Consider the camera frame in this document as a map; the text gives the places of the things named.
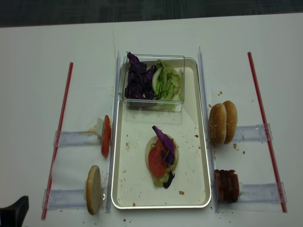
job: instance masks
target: white tray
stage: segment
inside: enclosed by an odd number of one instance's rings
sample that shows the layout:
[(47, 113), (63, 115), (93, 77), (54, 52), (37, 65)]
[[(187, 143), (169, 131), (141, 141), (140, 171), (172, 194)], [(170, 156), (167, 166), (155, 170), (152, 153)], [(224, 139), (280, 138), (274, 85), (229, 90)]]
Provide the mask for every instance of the white tray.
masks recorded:
[[(181, 112), (129, 110), (122, 101), (118, 103), (111, 197), (119, 209), (202, 208), (211, 199), (197, 64), (191, 58), (185, 61)], [(124, 74), (122, 66), (120, 75)], [(154, 125), (179, 146), (175, 178), (168, 189), (154, 187), (145, 164), (145, 147), (155, 136)]]

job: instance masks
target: gray carpet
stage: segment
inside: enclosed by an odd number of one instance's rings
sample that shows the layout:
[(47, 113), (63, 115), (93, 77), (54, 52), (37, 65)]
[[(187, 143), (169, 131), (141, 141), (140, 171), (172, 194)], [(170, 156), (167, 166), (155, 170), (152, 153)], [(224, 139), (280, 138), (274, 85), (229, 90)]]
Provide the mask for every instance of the gray carpet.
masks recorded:
[(0, 0), (0, 26), (292, 13), (303, 0)]

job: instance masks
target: plain bun slice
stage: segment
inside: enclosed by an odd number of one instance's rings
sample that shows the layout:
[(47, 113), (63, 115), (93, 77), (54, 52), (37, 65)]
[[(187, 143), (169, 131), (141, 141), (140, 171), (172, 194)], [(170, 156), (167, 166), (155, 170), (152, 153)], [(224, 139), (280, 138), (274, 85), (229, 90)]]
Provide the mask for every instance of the plain bun slice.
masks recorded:
[(226, 138), (226, 110), (222, 103), (212, 107), (209, 114), (209, 129), (213, 143), (223, 144)]
[(232, 141), (238, 123), (237, 108), (231, 101), (225, 101), (223, 103), (226, 110), (226, 138), (224, 143), (228, 144)]
[(101, 177), (98, 166), (92, 166), (86, 183), (86, 205), (91, 215), (99, 210), (101, 200)]
[[(146, 166), (147, 166), (147, 168), (148, 168), (149, 171), (150, 171), (151, 169), (150, 169), (150, 166), (149, 166), (149, 163), (148, 163), (148, 155), (149, 155), (149, 153), (150, 153), (150, 151), (151, 151), (151, 145), (152, 145), (152, 144), (156, 144), (157, 140), (158, 140), (158, 136), (154, 136), (154, 137), (152, 137), (152, 138), (148, 141), (148, 143), (146, 144), (146, 148), (145, 148), (145, 163), (146, 163)], [(170, 167), (170, 171), (174, 171), (174, 169), (177, 167), (177, 164), (178, 164), (178, 161), (179, 161), (179, 149), (178, 149), (178, 146), (177, 146), (175, 140), (173, 140), (173, 142), (174, 142), (174, 144), (176, 145), (176, 148), (175, 148), (174, 153), (175, 153), (175, 158), (177, 159), (177, 161), (176, 161), (176, 163), (174, 163), (174, 165), (172, 165), (172, 166)]]

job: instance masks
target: tomato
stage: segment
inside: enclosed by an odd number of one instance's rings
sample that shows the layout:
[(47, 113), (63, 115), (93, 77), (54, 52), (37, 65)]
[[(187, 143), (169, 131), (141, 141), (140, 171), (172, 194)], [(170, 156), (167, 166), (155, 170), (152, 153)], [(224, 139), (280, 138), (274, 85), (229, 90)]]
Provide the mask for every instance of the tomato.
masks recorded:
[(166, 164), (161, 156), (161, 151), (153, 149), (148, 154), (148, 165), (155, 177), (162, 177), (166, 172)]
[(103, 130), (103, 136), (102, 136), (102, 147), (101, 147), (101, 154), (104, 157), (107, 157), (109, 154), (109, 143), (112, 136), (112, 132), (110, 129), (110, 122), (109, 117), (105, 115), (104, 118), (104, 130)]
[(160, 139), (157, 140), (155, 149), (160, 152), (163, 150), (165, 152), (165, 154), (167, 153), (167, 149), (164, 147), (164, 145), (162, 144)]

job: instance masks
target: red straw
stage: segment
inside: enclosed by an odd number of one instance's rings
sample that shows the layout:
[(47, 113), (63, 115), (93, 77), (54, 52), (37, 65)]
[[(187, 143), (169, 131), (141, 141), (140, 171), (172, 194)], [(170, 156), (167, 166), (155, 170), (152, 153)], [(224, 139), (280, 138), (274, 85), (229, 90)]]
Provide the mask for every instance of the red straw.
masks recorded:
[[(252, 60), (251, 52), (248, 52), (247, 55), (248, 55), (248, 59), (249, 59), (249, 62), (250, 62), (250, 69), (251, 69), (251, 73), (252, 73), (252, 78), (254, 80), (255, 89), (256, 89), (256, 93), (257, 93), (257, 97), (258, 97), (258, 102), (259, 102), (259, 107), (260, 107), (260, 111), (261, 111), (262, 121), (263, 121), (263, 124), (264, 124), (264, 127), (265, 127), (265, 132), (266, 132), (266, 137), (267, 137), (267, 144), (268, 144), (268, 149), (269, 149), (269, 153), (270, 153), (270, 157), (271, 157), (271, 163), (273, 165), (273, 169), (274, 169), (274, 173), (275, 173), (276, 183), (280, 183), (280, 176), (279, 176), (279, 172), (278, 172), (278, 167), (276, 165), (274, 148), (273, 148), (271, 140), (269, 139), (268, 128), (267, 128), (267, 120), (266, 120), (265, 111), (264, 111), (264, 107), (263, 107), (263, 103), (262, 103), (262, 99), (261, 99), (261, 93), (260, 93), (260, 89), (259, 89), (259, 85), (258, 85), (258, 81), (257, 81), (257, 75), (256, 75), (255, 67), (254, 67), (254, 62)], [(278, 190), (279, 190), (280, 199), (281, 199), (281, 201), (283, 201), (281, 203), (282, 211), (287, 212), (287, 208), (286, 208), (286, 204), (285, 204), (285, 198), (284, 198), (284, 194), (281, 191), (281, 187), (278, 187)]]
[[(66, 81), (66, 86), (65, 86), (65, 92), (64, 92), (64, 98), (63, 98), (63, 103), (62, 103), (62, 108), (61, 108), (61, 114), (60, 114), (60, 119), (59, 119), (59, 125), (58, 125), (58, 138), (60, 137), (60, 132), (62, 129), (62, 124), (63, 124), (63, 117), (64, 117), (64, 111), (65, 111), (65, 106), (66, 106), (66, 100), (67, 100), (67, 94), (68, 94), (68, 89), (70, 87), (70, 82), (71, 82), (71, 72), (72, 72), (72, 67), (73, 63), (70, 63), (70, 68), (68, 70), (68, 76), (67, 76), (67, 81)], [(48, 176), (48, 183), (47, 183), (47, 191), (49, 192), (51, 187), (52, 187), (52, 168), (53, 168), (53, 163), (55, 161), (56, 155), (57, 155), (58, 147), (56, 146), (53, 149), (53, 159), (51, 163), (51, 169), (49, 171), (49, 176)], [(46, 196), (45, 204), (48, 204), (48, 199), (49, 199), (49, 194)], [(45, 220), (46, 218), (46, 213), (47, 209), (43, 209), (41, 219)]]

